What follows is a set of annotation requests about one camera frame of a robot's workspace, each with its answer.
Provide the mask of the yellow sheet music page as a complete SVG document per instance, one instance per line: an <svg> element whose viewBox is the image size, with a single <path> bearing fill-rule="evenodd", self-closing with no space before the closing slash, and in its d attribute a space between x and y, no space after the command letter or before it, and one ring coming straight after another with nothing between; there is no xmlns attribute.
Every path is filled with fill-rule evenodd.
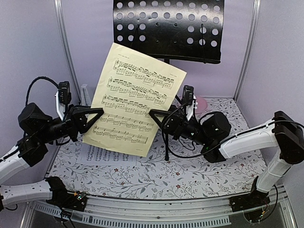
<svg viewBox="0 0 304 228"><path fill-rule="evenodd" d="M145 157L159 129L151 109L167 111L186 72L113 43L101 72L93 108L104 114L83 142L113 152Z"/></svg>

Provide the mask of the black perforated music stand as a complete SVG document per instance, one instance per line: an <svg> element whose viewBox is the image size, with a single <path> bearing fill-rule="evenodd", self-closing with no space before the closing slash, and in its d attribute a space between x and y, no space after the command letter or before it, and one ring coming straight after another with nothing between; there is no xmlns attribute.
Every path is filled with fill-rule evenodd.
<svg viewBox="0 0 304 228"><path fill-rule="evenodd" d="M154 58L219 64L222 0L115 0L114 41Z"/></svg>

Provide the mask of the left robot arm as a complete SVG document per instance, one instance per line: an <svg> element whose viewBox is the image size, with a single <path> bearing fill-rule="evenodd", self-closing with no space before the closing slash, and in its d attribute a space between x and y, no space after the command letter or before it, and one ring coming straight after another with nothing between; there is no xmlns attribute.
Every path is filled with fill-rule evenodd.
<svg viewBox="0 0 304 228"><path fill-rule="evenodd" d="M29 167L38 164L48 152L47 144L59 145L58 140L69 138L77 141L104 114L103 108L70 105L63 118L52 118L35 104L28 104L18 116L25 135L0 159L0 208L14 204L45 200L60 209L84 211L87 198L81 192L70 193L59 177L42 181L5 186L3 183Z"/></svg>

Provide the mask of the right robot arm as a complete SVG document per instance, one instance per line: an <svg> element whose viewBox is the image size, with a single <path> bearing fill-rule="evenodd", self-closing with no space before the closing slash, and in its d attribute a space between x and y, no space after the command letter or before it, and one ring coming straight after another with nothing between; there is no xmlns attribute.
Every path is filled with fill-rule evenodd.
<svg viewBox="0 0 304 228"><path fill-rule="evenodd" d="M272 186L285 175L292 165L304 160L304 127L293 121L282 111L275 113L269 121L230 136L231 125L227 117L219 111L204 115L205 121L188 117L175 106L170 111L151 109L150 117L161 129L165 143L165 160L175 153L169 148L169 136L174 140L189 139L201 145L198 156L210 163L224 162L237 155L276 147L278 154L268 168L259 175L246 195L249 207L256 207L263 201Z"/></svg>

